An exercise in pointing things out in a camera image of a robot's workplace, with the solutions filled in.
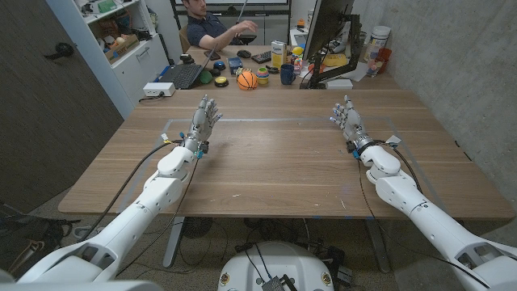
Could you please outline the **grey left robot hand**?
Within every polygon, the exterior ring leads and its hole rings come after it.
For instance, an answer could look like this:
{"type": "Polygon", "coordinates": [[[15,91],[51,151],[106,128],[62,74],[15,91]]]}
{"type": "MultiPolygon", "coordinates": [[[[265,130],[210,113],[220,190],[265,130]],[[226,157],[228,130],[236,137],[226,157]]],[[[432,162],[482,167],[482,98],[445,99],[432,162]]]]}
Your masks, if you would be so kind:
{"type": "Polygon", "coordinates": [[[194,153],[200,149],[211,136],[215,123],[223,116],[217,112],[215,99],[205,95],[194,112],[183,147],[194,153]]]}

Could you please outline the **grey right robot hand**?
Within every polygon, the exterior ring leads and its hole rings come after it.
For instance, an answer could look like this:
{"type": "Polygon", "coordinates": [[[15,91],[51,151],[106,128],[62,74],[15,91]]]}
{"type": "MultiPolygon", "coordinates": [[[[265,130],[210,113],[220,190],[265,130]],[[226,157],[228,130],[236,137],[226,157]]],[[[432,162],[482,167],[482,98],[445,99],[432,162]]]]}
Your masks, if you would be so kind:
{"type": "Polygon", "coordinates": [[[347,95],[343,98],[343,103],[336,103],[332,109],[334,115],[330,120],[343,131],[343,136],[347,141],[347,152],[353,153],[355,151],[358,155],[361,155],[375,142],[369,137],[354,104],[347,95]]]}

